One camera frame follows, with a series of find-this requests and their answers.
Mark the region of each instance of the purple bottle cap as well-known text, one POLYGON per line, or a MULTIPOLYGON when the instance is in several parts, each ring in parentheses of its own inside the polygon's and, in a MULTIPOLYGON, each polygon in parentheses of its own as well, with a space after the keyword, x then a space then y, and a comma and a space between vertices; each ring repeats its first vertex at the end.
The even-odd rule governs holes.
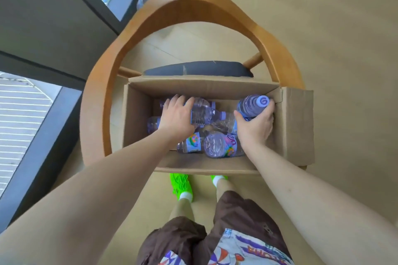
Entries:
POLYGON ((269 98, 267 96, 259 96, 257 97, 256 104, 259 107, 267 107, 269 104, 269 98))

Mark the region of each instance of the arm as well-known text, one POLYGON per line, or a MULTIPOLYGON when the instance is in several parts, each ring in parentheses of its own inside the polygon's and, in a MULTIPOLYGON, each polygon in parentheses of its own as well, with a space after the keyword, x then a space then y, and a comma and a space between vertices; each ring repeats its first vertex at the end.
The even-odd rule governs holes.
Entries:
POLYGON ((328 265, 396 264, 397 228, 264 145, 272 130, 273 110, 272 102, 251 122, 236 112, 238 136, 247 156, 308 244, 328 265))
POLYGON ((185 106, 184 100, 167 100, 156 132, 87 167, 17 219, 0 236, 0 256, 40 265, 97 263, 162 157, 194 132, 193 98, 185 106))

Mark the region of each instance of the water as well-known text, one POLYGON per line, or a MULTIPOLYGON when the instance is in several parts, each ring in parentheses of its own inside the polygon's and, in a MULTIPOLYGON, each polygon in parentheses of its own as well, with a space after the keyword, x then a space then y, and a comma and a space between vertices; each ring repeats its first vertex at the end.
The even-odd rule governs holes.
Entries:
POLYGON ((218 120, 224 120, 226 113, 207 106, 193 105, 191 113, 191 124, 196 127, 210 125, 218 120))
POLYGON ((210 131, 205 137, 203 150, 210 158, 245 155, 236 135, 210 131))
MULTIPOLYGON (((161 100, 160 101, 160 108, 163 109, 164 102, 166 100, 161 100)), ((207 106, 207 107, 212 107, 213 109, 216 109, 216 102, 208 102, 205 99, 202 98, 195 98, 195 102, 193 103, 194 105, 201 107, 201 106, 207 106)))
POLYGON ((239 101, 236 106, 243 117, 256 117, 269 105, 269 98, 267 96, 260 96, 252 94, 239 101))
POLYGON ((192 153, 192 152, 203 152, 203 144, 205 137, 209 134, 208 131, 200 129, 193 133, 186 140, 177 144, 177 152, 179 153, 192 153))
MULTIPOLYGON (((244 117, 244 119, 249 122, 253 118, 251 117, 244 117)), ((235 116, 233 113, 226 113, 225 120, 223 121, 216 121, 212 123, 212 126, 216 131, 220 131, 222 133, 230 133, 232 135, 238 134, 238 124, 236 123, 235 116)))
POLYGON ((152 134, 153 132, 155 132, 159 128, 159 124, 160 124, 160 116, 153 116, 148 118, 147 122, 148 134, 152 134))

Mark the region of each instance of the chair seat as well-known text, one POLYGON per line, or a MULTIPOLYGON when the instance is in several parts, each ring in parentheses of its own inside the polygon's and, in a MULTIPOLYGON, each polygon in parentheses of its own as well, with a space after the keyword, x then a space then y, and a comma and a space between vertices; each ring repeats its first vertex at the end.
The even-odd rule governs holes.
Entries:
POLYGON ((253 77, 250 70, 239 62, 195 61, 147 69, 148 76, 204 75, 224 77, 253 77))

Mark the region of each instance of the hand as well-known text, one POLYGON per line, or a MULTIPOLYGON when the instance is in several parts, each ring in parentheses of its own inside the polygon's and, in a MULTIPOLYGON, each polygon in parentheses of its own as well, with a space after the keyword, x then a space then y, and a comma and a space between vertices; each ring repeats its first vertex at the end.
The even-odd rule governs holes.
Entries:
POLYGON ((185 97, 176 94, 164 102, 162 117, 158 130, 170 136, 170 146, 175 147, 195 132, 191 125, 191 111, 195 98, 190 98, 184 105, 185 97))
POLYGON ((270 99, 269 105, 256 118, 250 122, 245 121, 242 115, 234 111, 236 123, 238 125, 238 137, 245 150, 246 147, 261 144, 264 145, 271 134, 273 124, 273 112, 275 102, 270 99))

